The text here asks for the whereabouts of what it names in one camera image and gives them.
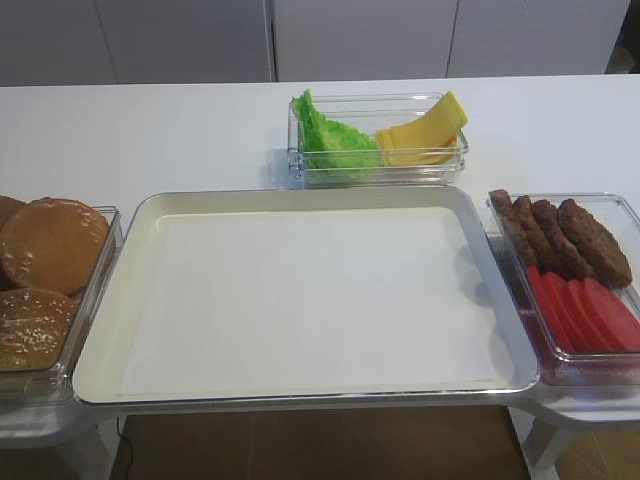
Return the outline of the clear plastic lettuce cheese container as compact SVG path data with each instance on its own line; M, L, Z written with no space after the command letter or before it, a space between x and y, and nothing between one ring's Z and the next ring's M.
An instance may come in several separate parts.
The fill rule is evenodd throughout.
M424 115L446 93L408 93L355 96L314 96L313 103L327 118L352 126L376 142L377 131L407 124ZM447 185L457 181L465 168L468 141L463 129L452 157L442 164L389 166L378 147L380 165L374 168L309 169L299 149L302 135L299 122L289 103L287 156L289 172L302 187L332 188L382 185Z

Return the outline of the green lettuce leaf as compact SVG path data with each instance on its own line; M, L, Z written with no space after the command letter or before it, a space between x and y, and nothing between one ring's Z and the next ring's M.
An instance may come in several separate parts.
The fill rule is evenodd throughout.
M327 118L317 110L309 90L291 101L299 122L299 149L309 169L374 168L380 155L374 140L358 129Z

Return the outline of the yellow cheese slices stack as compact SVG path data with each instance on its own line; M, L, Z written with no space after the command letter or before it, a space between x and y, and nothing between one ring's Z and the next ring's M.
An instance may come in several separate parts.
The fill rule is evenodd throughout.
M446 163L468 118L456 96L444 94L424 115L407 124L376 132L378 147L389 166Z

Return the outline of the white parchment paper sheet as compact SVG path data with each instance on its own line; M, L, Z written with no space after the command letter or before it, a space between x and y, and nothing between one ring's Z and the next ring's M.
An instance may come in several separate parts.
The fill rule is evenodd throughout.
M496 317L444 207L154 221L124 394L487 388Z

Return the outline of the white metal serving tray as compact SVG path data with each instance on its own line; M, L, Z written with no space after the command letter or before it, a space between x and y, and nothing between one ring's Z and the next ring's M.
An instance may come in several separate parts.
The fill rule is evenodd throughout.
M141 410L508 404L539 377L469 196L381 187L146 199L72 388Z

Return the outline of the brown burger patty rear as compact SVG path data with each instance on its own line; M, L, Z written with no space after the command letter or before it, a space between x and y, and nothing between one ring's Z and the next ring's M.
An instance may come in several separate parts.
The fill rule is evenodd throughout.
M520 225L514 205L506 190L498 189L489 192L491 204L499 215L503 229L522 262L527 266L537 266L537 257L529 244L527 235Z

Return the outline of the brown burger patty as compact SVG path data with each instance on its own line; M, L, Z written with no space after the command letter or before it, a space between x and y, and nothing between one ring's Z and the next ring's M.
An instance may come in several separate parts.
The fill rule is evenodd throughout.
M538 200L533 203L532 209L547 241L567 271L565 277L567 279L596 279L597 275L592 266L562 231L558 220L558 208L548 200Z
M499 215L503 229L522 262L527 266L537 266L537 257L529 244L527 235L520 225L514 205L506 190L498 189L489 192L491 204Z
M561 202L559 226L565 236L610 287L624 289L633 280L626 255L613 234L573 198Z
M527 236L529 245L535 253L540 272L551 271L564 279L570 278L570 272L561 262L533 215L530 197L528 195L519 196L514 201L513 206L519 223Z

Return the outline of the red tomato slice rear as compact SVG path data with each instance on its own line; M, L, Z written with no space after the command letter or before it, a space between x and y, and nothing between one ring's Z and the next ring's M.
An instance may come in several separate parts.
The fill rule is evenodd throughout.
M575 349L565 329L561 310L547 295L538 268L529 266L527 276L556 345L564 352L574 353Z

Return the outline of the red tomato slice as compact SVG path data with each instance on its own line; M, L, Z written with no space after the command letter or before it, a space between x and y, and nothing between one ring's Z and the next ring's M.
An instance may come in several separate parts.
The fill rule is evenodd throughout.
M561 310L565 329L567 330L571 343L574 346L575 353L589 353L589 346L586 344L584 337L581 335L574 323L574 317L572 316L566 299L565 288L567 281L554 272L547 272L543 274L541 279L547 295L551 298L554 305L559 307Z
M615 351L639 351L639 320L612 291L587 278L581 282L580 294L588 314Z
M574 323L584 337L586 344L589 346L590 352L609 352L611 350L610 343L593 323L581 301L580 286L581 283L578 280L570 280L567 282L565 288L566 299L572 316L574 317Z
M529 266L527 276L556 345L564 352L574 353L575 349L565 329L561 310L547 295L538 268Z

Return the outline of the clear plastic patty tomato container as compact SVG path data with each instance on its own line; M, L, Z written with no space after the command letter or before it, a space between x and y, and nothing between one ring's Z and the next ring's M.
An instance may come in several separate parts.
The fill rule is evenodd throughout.
M508 193L512 204L522 195ZM612 194L524 194L532 205L538 200L548 200L559 210L562 201L573 198L588 210L616 238L631 267L633 280L624 289L605 284L597 275L593 279L612 291L639 320L639 217L628 203ZM559 349L540 310L527 276L527 266L520 259L511 240L505 233L499 215L490 198L487 201L501 237L502 249L510 256L515 269L512 277L519 303L526 315L535 347L539 352L545 382L554 385L635 385L639 382L639 351L615 351L607 334L598 330L611 345L609 352L567 353Z

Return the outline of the brown bun bottom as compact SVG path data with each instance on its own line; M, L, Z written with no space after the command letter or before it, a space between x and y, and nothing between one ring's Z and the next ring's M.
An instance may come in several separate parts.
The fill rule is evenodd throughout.
M1 229L2 269L19 287L74 294L89 283L108 232L106 217L82 202L32 201Z

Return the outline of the brown bun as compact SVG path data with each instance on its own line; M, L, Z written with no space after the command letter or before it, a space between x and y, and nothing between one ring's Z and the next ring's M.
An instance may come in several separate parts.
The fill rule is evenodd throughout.
M108 232L106 217L82 202L32 201L1 229L2 269L19 287L74 294L89 283Z
M0 229L4 227L6 222L26 203L13 197L0 196Z

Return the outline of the clear plastic bun container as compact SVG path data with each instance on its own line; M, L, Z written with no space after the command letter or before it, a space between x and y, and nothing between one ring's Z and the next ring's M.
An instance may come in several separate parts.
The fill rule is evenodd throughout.
M109 232L87 286L74 294L65 295L78 302L78 309L60 355L54 365L48 369L1 371L1 401L4 404L49 402L64 398L69 394L73 370L123 242L119 210L114 206L92 208L106 217L109 222ZM10 281L4 273L2 265L1 272L10 284L9 289L4 291L22 288Z

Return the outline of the brown burger patty front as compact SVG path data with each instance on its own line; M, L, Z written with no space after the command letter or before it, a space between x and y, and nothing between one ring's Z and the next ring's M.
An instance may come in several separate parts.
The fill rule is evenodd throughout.
M559 226L565 236L610 287L624 289L633 280L626 255L613 234L573 198L561 202Z

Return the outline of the red tomato slice front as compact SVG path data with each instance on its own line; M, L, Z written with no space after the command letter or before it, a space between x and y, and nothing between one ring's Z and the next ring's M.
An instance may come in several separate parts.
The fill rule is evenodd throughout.
M581 282L580 294L588 314L615 351L639 351L639 320L612 291L587 278Z

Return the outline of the sesame bun top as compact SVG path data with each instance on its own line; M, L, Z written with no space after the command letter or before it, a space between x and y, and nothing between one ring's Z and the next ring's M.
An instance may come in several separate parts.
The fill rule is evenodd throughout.
M1 371L48 369L57 361L78 302L60 293L21 288L1 293Z

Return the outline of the brown bun rear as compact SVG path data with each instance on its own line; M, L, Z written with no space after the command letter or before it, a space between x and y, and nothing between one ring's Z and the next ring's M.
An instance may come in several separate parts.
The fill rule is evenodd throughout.
M13 197L0 196L0 229L4 227L6 222L26 203Z

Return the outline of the white table leg frame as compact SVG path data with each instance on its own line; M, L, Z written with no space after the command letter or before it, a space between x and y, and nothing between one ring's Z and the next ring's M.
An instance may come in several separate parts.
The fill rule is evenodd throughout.
M533 420L522 443L522 453L533 480L559 480L556 461L575 440L573 430L556 427L540 418Z

